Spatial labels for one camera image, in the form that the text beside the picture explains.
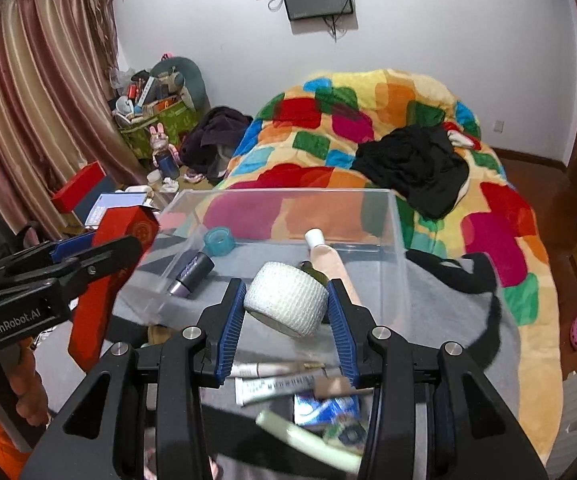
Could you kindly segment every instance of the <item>white tape roll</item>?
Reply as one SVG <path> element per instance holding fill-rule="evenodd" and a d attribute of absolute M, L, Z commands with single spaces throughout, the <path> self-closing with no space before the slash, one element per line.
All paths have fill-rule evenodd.
<path fill-rule="evenodd" d="M 278 332 L 305 337 L 320 326 L 327 301 L 327 290 L 304 271 L 267 262 L 252 280 L 244 308 Z"/>

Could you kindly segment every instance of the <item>blue tape roll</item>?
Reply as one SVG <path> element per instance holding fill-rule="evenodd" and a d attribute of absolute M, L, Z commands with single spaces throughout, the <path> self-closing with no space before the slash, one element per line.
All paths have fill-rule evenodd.
<path fill-rule="evenodd" d="M 235 238 L 228 227 L 215 227 L 204 235 L 208 256 L 225 256 L 235 249 Z"/>

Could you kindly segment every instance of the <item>clear plastic storage bin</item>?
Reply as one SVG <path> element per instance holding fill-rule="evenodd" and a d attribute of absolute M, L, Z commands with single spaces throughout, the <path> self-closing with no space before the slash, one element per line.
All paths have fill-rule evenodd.
<path fill-rule="evenodd" d="M 405 248 L 389 190 L 185 190 L 162 212 L 160 223 L 153 248 L 119 296 L 145 323 L 178 330 L 195 324 L 204 307 L 222 300 L 231 278 L 249 285 L 266 262 L 297 266 L 309 259 L 304 234 L 319 228 L 375 321 L 408 336 Z M 215 227 L 231 230 L 235 249 L 211 256 L 214 270 L 190 297 L 169 295 L 174 277 L 204 249 L 204 234 Z M 337 364 L 331 328 L 322 325 L 315 336 L 295 339 L 245 316 L 236 360 L 287 359 Z"/>

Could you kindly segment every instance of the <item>white wall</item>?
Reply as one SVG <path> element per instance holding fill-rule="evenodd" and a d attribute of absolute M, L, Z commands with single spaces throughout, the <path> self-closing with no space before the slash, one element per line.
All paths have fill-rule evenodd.
<path fill-rule="evenodd" d="M 126 55 L 124 54 L 124 47 L 118 38 L 118 68 L 126 72 L 129 69 L 128 61 L 126 61 Z"/>
<path fill-rule="evenodd" d="M 473 109 L 490 144 L 565 159 L 577 125 L 569 0 L 355 0 L 337 44 L 321 21 L 291 24 L 267 3 L 115 0 L 126 62 L 139 70 L 163 52 L 190 57 L 211 104 L 250 114 L 318 70 L 427 73 Z"/>

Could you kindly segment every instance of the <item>bed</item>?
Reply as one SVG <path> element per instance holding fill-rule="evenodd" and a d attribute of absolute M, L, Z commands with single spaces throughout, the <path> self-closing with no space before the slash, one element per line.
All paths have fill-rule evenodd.
<path fill-rule="evenodd" d="M 507 182 L 495 152 L 481 142 L 477 118 L 442 83 L 396 70 L 314 76 L 262 108 L 219 187 L 370 187 L 366 177 L 349 169 L 358 143 L 379 140 L 406 124 L 443 124 L 473 141 L 471 149 L 456 148 L 469 165 L 469 188 L 443 219 L 425 219 L 398 197 L 403 238 L 406 248 L 442 258 L 488 254 L 520 332 L 518 418 L 546 463 L 563 406 L 549 258 L 533 210 Z"/>

